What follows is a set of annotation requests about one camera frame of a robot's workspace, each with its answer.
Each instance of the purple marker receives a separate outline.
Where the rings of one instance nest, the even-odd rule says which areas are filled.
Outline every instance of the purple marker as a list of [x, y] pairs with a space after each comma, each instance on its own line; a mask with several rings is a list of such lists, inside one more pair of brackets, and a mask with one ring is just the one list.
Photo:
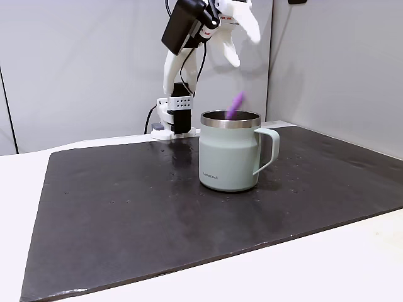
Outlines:
[[233, 115], [236, 113], [236, 111], [241, 107], [241, 104], [245, 98], [245, 92], [241, 91], [232, 101], [231, 107], [227, 110], [225, 113], [225, 119], [226, 120], [231, 120]]

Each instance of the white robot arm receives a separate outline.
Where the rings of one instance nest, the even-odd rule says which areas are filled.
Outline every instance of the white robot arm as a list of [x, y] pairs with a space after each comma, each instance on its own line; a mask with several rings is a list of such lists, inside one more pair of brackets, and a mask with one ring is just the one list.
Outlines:
[[[178, 0], [162, 37], [169, 49], [163, 85], [167, 97], [157, 100], [161, 123], [153, 124], [153, 138], [195, 136], [190, 118], [198, 80], [196, 50], [210, 41], [234, 67], [239, 67], [232, 31], [243, 27], [255, 44], [261, 38], [251, 6], [251, 0]], [[186, 71], [186, 80], [182, 69]], [[182, 81], [174, 83], [178, 73]]]

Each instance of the light green mug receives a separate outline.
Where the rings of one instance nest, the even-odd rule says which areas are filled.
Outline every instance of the light green mug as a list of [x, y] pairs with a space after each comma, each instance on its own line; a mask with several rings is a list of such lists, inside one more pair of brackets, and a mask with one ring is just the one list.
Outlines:
[[[259, 172], [278, 157], [280, 136], [270, 129], [260, 128], [257, 113], [237, 111], [231, 120], [225, 110], [201, 115], [199, 139], [199, 178], [206, 187], [218, 191], [237, 192], [251, 189], [258, 183]], [[261, 138], [273, 140], [271, 160], [259, 168]]]

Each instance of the dark slate surface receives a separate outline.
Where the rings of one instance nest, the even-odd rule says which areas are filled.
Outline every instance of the dark slate surface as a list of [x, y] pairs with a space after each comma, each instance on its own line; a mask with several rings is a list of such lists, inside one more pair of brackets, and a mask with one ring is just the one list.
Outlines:
[[[128, 284], [403, 207], [402, 161], [278, 131], [279, 159], [244, 193], [200, 184], [197, 138], [52, 154], [21, 301]], [[263, 136], [263, 161], [270, 147]]]

